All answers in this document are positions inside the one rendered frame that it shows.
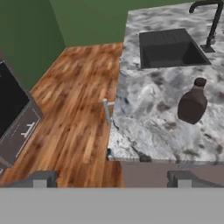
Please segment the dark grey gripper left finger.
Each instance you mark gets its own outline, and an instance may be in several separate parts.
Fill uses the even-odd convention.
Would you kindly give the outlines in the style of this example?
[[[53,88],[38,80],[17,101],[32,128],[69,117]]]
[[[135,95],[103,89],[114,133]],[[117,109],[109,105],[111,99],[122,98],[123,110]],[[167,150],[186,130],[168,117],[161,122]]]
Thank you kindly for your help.
[[[5,187],[49,188],[57,186],[56,171],[35,171],[27,178],[5,185]]]

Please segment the black oven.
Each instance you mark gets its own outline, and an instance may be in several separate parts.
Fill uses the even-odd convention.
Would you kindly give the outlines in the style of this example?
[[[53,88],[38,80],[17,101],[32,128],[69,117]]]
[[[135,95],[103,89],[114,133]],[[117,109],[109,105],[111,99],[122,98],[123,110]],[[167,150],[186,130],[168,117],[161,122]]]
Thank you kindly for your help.
[[[0,61],[0,138],[29,102],[10,69]]]

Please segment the black sink basin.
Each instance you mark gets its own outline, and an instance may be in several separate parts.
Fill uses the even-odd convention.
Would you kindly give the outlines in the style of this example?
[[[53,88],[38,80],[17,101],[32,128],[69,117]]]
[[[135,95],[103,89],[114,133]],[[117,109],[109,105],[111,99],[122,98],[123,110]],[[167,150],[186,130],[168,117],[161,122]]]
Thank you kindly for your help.
[[[139,49],[142,69],[211,64],[184,28],[140,32]]]

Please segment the grey counter cupboard front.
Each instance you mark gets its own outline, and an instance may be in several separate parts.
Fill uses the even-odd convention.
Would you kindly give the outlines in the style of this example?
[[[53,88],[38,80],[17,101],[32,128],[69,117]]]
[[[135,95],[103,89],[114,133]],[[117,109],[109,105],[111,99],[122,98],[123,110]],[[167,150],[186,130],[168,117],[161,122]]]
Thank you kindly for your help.
[[[126,187],[168,187],[168,171],[189,171],[200,179],[224,186],[224,165],[121,162]]]

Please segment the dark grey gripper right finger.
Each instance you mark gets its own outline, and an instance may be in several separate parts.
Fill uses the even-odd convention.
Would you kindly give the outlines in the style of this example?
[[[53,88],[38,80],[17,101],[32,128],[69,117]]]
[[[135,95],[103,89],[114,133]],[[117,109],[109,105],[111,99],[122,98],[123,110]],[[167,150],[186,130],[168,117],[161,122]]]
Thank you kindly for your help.
[[[203,187],[221,187],[224,188],[224,185],[218,185],[213,182],[198,178],[196,175],[190,171],[168,171],[168,187],[175,188],[203,188]]]

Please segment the brown syrup bottle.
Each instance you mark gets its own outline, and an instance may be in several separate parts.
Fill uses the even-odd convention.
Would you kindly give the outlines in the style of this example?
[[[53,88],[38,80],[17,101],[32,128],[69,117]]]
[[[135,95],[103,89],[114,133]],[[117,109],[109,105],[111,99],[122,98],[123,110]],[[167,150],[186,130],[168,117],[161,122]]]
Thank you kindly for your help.
[[[205,78],[196,78],[192,88],[181,97],[178,103],[179,120],[195,124],[201,119],[207,109],[207,98],[204,94],[206,84]]]

